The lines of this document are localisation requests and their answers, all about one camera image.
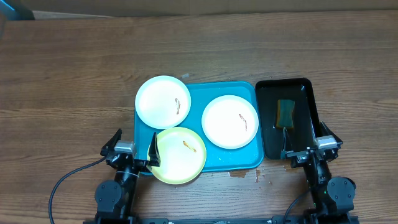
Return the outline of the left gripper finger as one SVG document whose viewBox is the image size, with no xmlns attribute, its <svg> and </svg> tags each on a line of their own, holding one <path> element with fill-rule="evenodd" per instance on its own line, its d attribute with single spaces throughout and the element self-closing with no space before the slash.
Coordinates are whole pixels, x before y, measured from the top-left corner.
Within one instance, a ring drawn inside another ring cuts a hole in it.
<svg viewBox="0 0 398 224">
<path fill-rule="evenodd" d="M 160 156 L 159 156 L 159 149 L 157 146 L 157 133 L 153 134 L 149 150 L 148 150 L 148 161 L 150 166 L 159 167 L 160 166 Z"/>
<path fill-rule="evenodd" d="M 101 148 L 100 155 L 107 156 L 114 148 L 117 142 L 121 139 L 123 131 L 118 129 L 114 136 Z"/>
</svg>

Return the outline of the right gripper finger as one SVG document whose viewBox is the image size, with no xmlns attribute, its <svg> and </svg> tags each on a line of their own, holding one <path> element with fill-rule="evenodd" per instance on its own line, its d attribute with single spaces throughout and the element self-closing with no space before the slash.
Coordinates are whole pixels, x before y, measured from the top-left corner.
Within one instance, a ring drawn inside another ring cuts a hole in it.
<svg viewBox="0 0 398 224">
<path fill-rule="evenodd" d="M 291 154 L 293 152 L 292 149 L 292 144 L 290 142 L 289 134 L 287 131 L 287 128 L 283 128 L 282 132 L 282 150 L 280 153 L 280 158 L 281 159 L 286 159 L 288 158 L 288 154 Z"/>
<path fill-rule="evenodd" d="M 320 121 L 320 131 L 322 137 L 333 136 L 337 145 L 342 145 L 342 140 L 332 130 L 330 130 L 329 127 L 323 121 Z"/>
</svg>

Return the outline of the yellow green plate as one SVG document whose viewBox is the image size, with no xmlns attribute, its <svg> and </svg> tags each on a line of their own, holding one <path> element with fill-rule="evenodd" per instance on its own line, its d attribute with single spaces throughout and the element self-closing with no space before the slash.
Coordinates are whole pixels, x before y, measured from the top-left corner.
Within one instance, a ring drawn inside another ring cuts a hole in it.
<svg viewBox="0 0 398 224">
<path fill-rule="evenodd" d="M 165 129 L 157 135 L 160 166 L 150 171 L 166 184 L 180 185 L 195 179 L 206 162 L 206 146 L 194 131 L 183 127 Z"/>
</svg>

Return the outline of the green yellow sponge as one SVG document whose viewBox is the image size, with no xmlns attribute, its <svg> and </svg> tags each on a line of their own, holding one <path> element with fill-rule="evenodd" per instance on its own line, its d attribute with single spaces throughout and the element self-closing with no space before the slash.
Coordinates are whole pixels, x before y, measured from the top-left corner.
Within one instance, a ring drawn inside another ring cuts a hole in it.
<svg viewBox="0 0 398 224">
<path fill-rule="evenodd" d="M 294 109 L 295 101 L 286 99 L 278 100 L 275 126 L 280 129 L 292 129 L 294 127 Z"/>
</svg>

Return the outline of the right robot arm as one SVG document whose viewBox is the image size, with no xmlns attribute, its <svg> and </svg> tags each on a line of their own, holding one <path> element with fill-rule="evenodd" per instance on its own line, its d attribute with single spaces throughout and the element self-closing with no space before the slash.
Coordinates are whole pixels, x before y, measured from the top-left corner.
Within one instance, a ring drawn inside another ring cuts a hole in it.
<svg viewBox="0 0 398 224">
<path fill-rule="evenodd" d="M 343 141 L 328 126 L 319 123 L 321 136 L 315 138 L 315 145 L 300 152 L 287 152 L 291 146 L 287 130 L 283 130 L 284 158 L 291 160 L 291 167 L 302 167 L 305 172 L 308 190 L 299 195 L 288 207 L 281 223 L 359 223 L 357 216 L 349 214 L 354 209 L 356 184 L 347 177 L 333 177 L 328 163 L 338 157 Z M 314 207 L 301 216 L 291 216 L 293 207 L 307 194 L 313 199 Z"/>
</svg>

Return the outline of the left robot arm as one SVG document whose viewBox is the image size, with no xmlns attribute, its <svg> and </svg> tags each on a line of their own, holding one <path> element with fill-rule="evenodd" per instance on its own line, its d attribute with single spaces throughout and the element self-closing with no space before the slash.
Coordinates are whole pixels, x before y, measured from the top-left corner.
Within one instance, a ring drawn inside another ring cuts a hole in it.
<svg viewBox="0 0 398 224">
<path fill-rule="evenodd" d="M 138 218 L 131 214 L 131 206 L 139 174 L 150 173 L 161 163 L 156 133 L 149 144 L 147 159 L 137 159 L 134 143 L 123 141 L 121 137 L 119 129 L 100 151 L 107 165 L 116 172 L 113 180 L 106 180 L 96 188 L 94 223 L 136 223 Z"/>
</svg>

